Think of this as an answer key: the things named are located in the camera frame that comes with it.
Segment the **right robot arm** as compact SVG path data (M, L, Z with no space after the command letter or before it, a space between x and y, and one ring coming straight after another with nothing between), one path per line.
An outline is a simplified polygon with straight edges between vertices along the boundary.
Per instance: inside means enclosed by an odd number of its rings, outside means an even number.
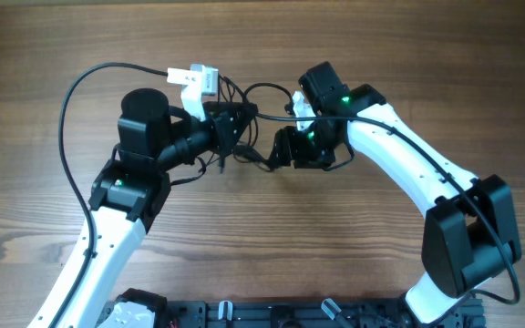
M433 327L502 272L520 300L513 265L521 245L510 186L454 164L405 124L373 87L351 89L323 62L298 80L285 110L288 127L275 135L269 166L276 169L341 168L335 148L361 153L414 202L425 220L423 276L403 303L416 324Z

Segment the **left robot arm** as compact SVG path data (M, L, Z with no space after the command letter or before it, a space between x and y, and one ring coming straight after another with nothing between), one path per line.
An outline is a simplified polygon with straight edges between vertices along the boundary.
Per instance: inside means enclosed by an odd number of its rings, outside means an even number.
M228 156L258 112L246 100L199 108L202 118L153 88L123 97L119 142L93 182L77 244L31 326L94 326L176 184L170 170L199 162L204 152Z

